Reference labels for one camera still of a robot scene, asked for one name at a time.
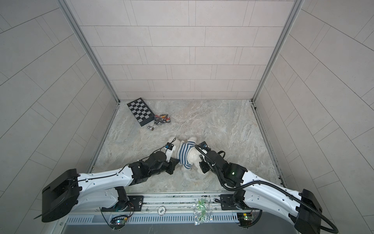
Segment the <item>blue white striped knit sweater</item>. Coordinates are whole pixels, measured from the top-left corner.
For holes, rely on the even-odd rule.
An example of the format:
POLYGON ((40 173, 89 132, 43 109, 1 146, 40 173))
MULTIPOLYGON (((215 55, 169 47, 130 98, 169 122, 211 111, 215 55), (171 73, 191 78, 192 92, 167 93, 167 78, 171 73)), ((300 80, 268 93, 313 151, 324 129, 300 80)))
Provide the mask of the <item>blue white striped knit sweater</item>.
POLYGON ((196 144, 196 138, 190 138, 187 141, 181 141, 180 147, 177 152, 177 159, 179 164, 182 165, 185 169, 189 170, 192 168, 192 164, 188 160, 188 154, 196 144))

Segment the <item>white fluffy teddy bear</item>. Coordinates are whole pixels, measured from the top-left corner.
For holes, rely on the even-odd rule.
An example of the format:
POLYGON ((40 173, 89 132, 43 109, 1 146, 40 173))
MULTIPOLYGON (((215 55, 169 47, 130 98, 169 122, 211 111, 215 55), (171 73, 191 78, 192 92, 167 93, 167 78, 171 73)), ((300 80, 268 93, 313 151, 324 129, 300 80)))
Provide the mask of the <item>white fluffy teddy bear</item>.
MULTIPOLYGON (((179 149, 179 147, 180 147, 180 143, 181 143, 181 141, 183 141, 183 140, 178 140, 177 138, 175 138, 175 141, 174 142, 172 142, 176 147, 177 147, 177 149, 176 149, 176 158, 177 158, 177 152, 178 152, 178 149, 179 149)), ((199 162, 201 162, 201 158, 200 158, 200 156, 201 156, 202 154, 194 147, 194 148, 192 148, 191 150, 190 150, 190 152, 189 152, 189 154, 188 154, 188 160, 189 160, 189 162, 192 164, 192 167, 196 167, 196 169, 197 169, 197 172, 198 173, 200 173, 200 174, 202 174, 202 175, 204 175, 203 173, 202 173, 202 171, 201 171, 201 169, 200 169, 200 165, 199 165, 199 162)))

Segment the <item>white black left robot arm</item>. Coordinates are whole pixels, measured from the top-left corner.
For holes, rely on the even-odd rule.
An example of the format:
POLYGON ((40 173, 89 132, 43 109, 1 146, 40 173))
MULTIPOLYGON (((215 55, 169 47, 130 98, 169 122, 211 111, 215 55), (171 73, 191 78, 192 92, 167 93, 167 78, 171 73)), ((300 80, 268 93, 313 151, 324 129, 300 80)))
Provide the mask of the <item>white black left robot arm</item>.
POLYGON ((145 161, 138 160, 112 171, 79 174, 76 169, 69 169, 43 188, 41 220, 52 222, 71 211, 112 208, 127 202, 125 187, 143 183, 162 172, 171 175, 179 161, 171 153, 157 151, 145 161))

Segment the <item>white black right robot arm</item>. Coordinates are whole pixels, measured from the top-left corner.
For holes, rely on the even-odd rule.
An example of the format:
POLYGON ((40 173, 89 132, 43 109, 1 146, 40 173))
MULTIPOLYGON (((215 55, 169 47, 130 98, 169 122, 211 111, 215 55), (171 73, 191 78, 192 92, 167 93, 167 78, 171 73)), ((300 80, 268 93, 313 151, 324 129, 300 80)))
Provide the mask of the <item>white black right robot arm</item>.
POLYGON ((243 166, 228 163, 224 151, 215 152, 199 145, 196 149, 201 154, 202 171, 211 170, 221 186, 233 192, 232 199, 238 209, 271 213, 293 224, 301 234, 339 233, 336 225, 323 215, 311 191, 298 192, 264 180, 243 166))

